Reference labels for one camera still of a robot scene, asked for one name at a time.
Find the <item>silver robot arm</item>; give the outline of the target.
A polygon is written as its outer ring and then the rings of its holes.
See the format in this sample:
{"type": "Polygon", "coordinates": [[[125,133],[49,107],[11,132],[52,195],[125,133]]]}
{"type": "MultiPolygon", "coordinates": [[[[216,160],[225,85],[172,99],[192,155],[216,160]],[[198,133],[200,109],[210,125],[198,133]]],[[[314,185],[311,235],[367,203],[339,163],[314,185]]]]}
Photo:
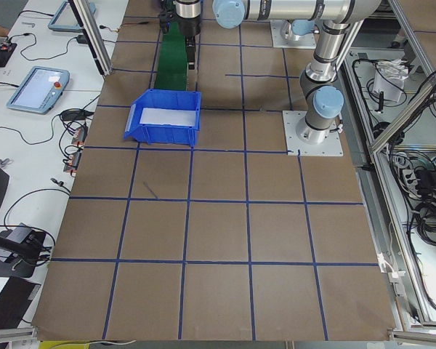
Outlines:
{"type": "Polygon", "coordinates": [[[312,60],[300,76],[308,110],[296,126],[297,137],[321,144],[341,113],[344,97],[332,83],[362,22],[373,14],[379,1],[213,1],[215,20],[223,28],[244,20],[309,20],[319,22],[319,38],[312,60]]]}

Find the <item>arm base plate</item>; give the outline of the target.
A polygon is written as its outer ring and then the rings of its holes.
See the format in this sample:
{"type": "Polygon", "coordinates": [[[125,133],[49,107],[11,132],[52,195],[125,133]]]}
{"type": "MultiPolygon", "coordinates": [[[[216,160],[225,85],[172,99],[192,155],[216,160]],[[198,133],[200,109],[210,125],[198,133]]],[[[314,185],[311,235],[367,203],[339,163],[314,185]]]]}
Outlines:
{"type": "Polygon", "coordinates": [[[325,130],[311,129],[305,120],[306,111],[283,111],[286,149],[289,156],[343,156],[336,124],[325,130]]]}
{"type": "Polygon", "coordinates": [[[314,49],[315,21],[271,20],[272,45],[276,48],[314,49]]]}

